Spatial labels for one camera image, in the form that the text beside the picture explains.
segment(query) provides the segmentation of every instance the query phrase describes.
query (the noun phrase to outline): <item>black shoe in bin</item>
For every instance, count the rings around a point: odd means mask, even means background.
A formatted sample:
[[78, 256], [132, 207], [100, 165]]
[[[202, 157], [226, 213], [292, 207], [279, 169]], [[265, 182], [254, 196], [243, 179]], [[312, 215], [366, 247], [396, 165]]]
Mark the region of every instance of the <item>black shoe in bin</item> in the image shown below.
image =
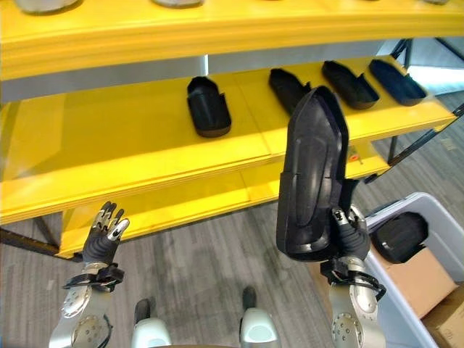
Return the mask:
[[425, 248], [428, 223], [416, 212], [403, 212], [370, 234], [374, 247], [385, 260], [404, 263]]
[[188, 108], [196, 132], [205, 138], [216, 138], [231, 129], [231, 116], [216, 83], [209, 78], [196, 77], [187, 87]]
[[369, 70], [401, 105], [411, 107], [419, 104], [427, 95], [409, 74], [403, 75], [394, 65], [383, 60], [373, 59], [369, 64]]
[[338, 95], [353, 109], [368, 109], [379, 99], [377, 92], [364, 78], [333, 60], [325, 61], [322, 73]]

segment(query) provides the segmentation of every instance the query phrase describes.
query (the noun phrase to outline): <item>floor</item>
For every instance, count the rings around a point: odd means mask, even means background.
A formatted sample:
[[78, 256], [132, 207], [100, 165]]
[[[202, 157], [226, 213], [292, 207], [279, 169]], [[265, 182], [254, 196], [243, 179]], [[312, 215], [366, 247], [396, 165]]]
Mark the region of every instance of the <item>floor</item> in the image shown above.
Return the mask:
[[[454, 109], [464, 93], [441, 96]], [[464, 121], [430, 141], [377, 181], [361, 183], [355, 203], [364, 211], [414, 191], [433, 194], [464, 225]], [[399, 148], [418, 134], [401, 136]], [[388, 151], [388, 143], [376, 147]], [[332, 347], [329, 322], [303, 263], [274, 246], [277, 204], [264, 204], [186, 225], [120, 246], [115, 261], [125, 280], [112, 296], [111, 347], [129, 347], [133, 308], [155, 297], [157, 314], [176, 344], [237, 346], [241, 290], [256, 287], [258, 304], [270, 312], [283, 347]], [[60, 216], [46, 222], [59, 230]], [[32, 222], [8, 226], [38, 236]], [[1, 332], [8, 348], [47, 347], [65, 297], [60, 286], [81, 265], [1, 245]]]

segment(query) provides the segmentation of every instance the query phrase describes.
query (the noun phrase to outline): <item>yellow shelf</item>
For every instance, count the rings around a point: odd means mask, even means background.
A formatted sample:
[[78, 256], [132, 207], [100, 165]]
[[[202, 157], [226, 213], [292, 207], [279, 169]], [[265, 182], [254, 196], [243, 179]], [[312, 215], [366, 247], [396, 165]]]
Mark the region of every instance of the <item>yellow shelf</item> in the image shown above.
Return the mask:
[[[403, 70], [390, 56], [376, 58], [391, 62]], [[339, 99], [347, 119], [351, 144], [433, 128], [455, 119], [455, 116], [432, 95], [428, 95], [420, 104], [413, 107], [403, 107], [398, 104], [370, 73], [368, 65], [371, 60], [372, 57], [338, 60], [355, 74], [364, 73], [368, 82], [380, 95], [380, 99], [373, 107], [361, 111], [352, 109]], [[322, 62], [316, 62], [284, 68], [294, 73], [302, 83], [311, 82], [313, 88], [320, 85], [330, 86], [323, 77], [322, 65]], [[269, 69], [238, 72], [235, 79], [271, 153], [283, 154], [286, 148], [286, 127], [289, 117], [269, 88]]]
[[[342, 62], [360, 73], [369, 61]], [[313, 86], [325, 83], [320, 63], [288, 70]], [[282, 161], [289, 117], [268, 87], [268, 74], [212, 77], [225, 92], [232, 117], [231, 132], [215, 139], [195, 133], [186, 103], [190, 79], [7, 104], [0, 114], [0, 223]], [[372, 139], [454, 120], [431, 97], [414, 107], [399, 106], [367, 75], [381, 100], [365, 111], [342, 105], [350, 141], [361, 149]], [[362, 172], [362, 167], [353, 171]]]
[[4, 80], [201, 54], [464, 35], [463, 0], [211, 0], [182, 10], [150, 0], [83, 0], [44, 16], [1, 0], [0, 11]]
[[233, 122], [215, 139], [194, 130], [190, 79], [8, 104], [1, 111], [1, 223], [271, 162], [232, 76], [214, 80]]
[[[388, 169], [370, 144], [357, 146], [356, 150], [362, 157], [362, 163], [348, 163], [347, 177], [381, 173]], [[283, 163], [277, 162], [116, 199], [118, 206], [124, 208], [125, 215], [130, 218], [130, 226], [123, 239], [277, 199], [282, 167]], [[60, 257], [69, 258], [82, 251], [90, 224], [103, 203], [104, 200], [64, 213]]]

